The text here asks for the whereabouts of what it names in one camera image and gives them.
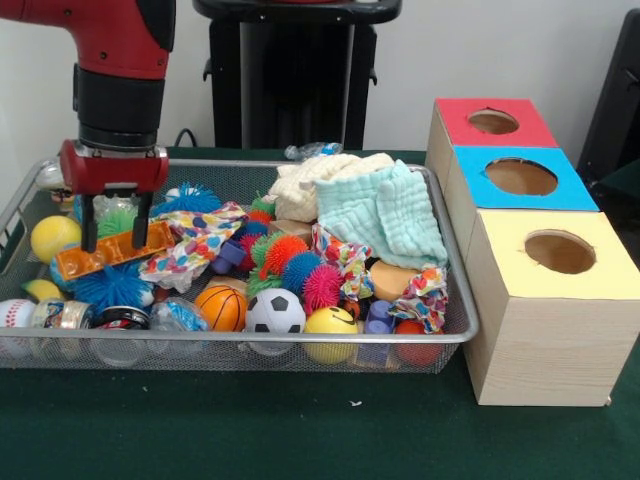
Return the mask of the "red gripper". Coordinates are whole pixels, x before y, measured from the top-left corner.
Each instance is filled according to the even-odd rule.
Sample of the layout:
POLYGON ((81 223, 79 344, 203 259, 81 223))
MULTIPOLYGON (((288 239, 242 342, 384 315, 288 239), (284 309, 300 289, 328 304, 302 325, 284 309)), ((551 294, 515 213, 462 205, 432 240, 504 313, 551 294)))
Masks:
POLYGON ((132 228, 132 246, 146 246, 151 193, 166 182, 169 158, 166 150, 121 152, 88 147, 76 140, 65 140, 60 150, 64 183, 73 193, 82 194, 81 248, 94 253, 97 247, 94 195, 127 190, 139 195, 132 228))

